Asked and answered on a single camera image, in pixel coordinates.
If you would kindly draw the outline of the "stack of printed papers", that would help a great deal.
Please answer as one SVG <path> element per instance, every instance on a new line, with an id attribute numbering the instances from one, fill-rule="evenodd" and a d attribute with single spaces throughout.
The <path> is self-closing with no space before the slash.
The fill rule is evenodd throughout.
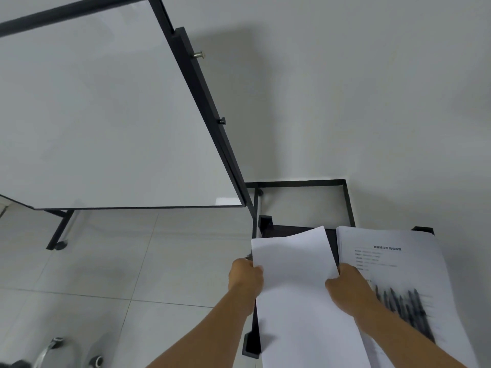
<path id="1" fill-rule="evenodd" d="M 339 260 L 358 269 L 386 309 L 467 368 L 479 368 L 432 233 L 340 226 Z"/>

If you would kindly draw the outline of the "person's right forearm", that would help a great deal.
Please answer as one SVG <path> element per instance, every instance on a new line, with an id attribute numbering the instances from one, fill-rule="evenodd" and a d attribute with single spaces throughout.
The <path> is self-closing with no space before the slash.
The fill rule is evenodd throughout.
<path id="1" fill-rule="evenodd" d="M 395 368 L 467 368 L 377 300 L 354 319 Z"/>

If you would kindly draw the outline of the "white whiteboard with black frame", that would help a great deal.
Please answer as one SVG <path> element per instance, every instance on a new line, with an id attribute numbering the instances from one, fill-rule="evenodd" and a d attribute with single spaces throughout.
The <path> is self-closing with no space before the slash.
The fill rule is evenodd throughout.
<path id="1" fill-rule="evenodd" d="M 238 203 L 175 29 L 163 0 L 0 22 L 0 197 L 32 210 Z"/>

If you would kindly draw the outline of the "black metal whiteboard stand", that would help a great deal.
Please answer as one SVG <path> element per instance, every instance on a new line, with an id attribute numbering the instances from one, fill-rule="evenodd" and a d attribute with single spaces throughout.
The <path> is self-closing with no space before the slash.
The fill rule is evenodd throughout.
<path id="1" fill-rule="evenodd" d="M 263 196 L 264 189 L 268 188 L 304 188 L 304 187 L 326 187 L 342 186 L 346 203 L 350 227 L 355 227 L 355 220 L 351 199 L 346 179 L 320 179 L 320 180 L 283 180 L 283 181 L 253 181 L 245 182 L 242 172 L 238 166 L 236 157 L 233 153 L 230 141 L 226 134 L 225 125 L 217 123 L 220 119 L 216 105 L 212 99 L 211 92 L 207 86 L 205 77 L 202 73 L 197 59 L 192 58 L 194 52 L 192 44 L 188 38 L 184 27 L 173 30 L 170 34 L 170 47 L 176 55 L 176 60 L 181 69 L 182 75 L 186 80 L 189 90 L 196 101 L 203 121 L 211 136 L 211 139 L 218 151 L 218 155 L 224 164 L 225 170 L 231 180 L 231 183 L 238 195 L 238 203 L 225 203 L 218 205 L 181 205 L 172 203 L 171 205 L 149 205 L 149 206 L 109 206 L 102 208 L 71 208 L 66 210 L 43 209 L 42 211 L 61 218 L 57 229 L 50 239 L 46 249 L 54 250 L 54 246 L 64 237 L 66 227 L 70 223 L 72 216 L 76 211 L 82 210 L 168 210 L 168 209 L 210 209 L 210 208 L 243 208 L 246 207 L 252 216 L 254 228 L 253 238 L 257 237 L 259 230 L 260 198 Z"/>

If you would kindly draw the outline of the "white paper sheet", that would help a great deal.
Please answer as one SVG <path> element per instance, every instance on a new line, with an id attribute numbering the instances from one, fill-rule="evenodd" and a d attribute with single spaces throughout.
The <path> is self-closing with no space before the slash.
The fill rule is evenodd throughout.
<path id="1" fill-rule="evenodd" d="M 339 274 L 323 226 L 254 238 L 251 249 L 264 277 L 256 298 L 263 368 L 371 368 L 353 317 L 325 288 Z"/>

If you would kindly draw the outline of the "person's right hand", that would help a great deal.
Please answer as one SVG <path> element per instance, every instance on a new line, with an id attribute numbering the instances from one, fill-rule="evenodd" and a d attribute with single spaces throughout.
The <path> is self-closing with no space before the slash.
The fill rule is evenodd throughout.
<path id="1" fill-rule="evenodd" d="M 328 292 L 332 301 L 356 322 L 364 320 L 381 305 L 380 302 L 356 267 L 340 263 L 337 270 L 337 278 L 340 278 L 338 292 Z"/>

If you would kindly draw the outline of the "person's left forearm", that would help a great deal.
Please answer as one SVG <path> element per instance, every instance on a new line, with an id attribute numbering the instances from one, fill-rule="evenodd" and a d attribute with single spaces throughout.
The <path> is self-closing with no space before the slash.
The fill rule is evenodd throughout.
<path id="1" fill-rule="evenodd" d="M 146 368 L 233 368 L 254 302 L 250 289 L 233 287 L 198 325 Z"/>

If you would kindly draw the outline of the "person's left hand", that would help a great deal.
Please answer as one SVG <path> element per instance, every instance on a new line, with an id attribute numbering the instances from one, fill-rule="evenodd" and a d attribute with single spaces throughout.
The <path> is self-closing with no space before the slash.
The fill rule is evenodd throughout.
<path id="1" fill-rule="evenodd" d="M 264 287 L 264 273 L 263 278 L 255 277 L 254 266 L 253 261 L 246 258 L 236 259 L 232 262 L 228 275 L 229 291 L 239 294 L 249 309 L 254 308 L 255 300 Z"/>

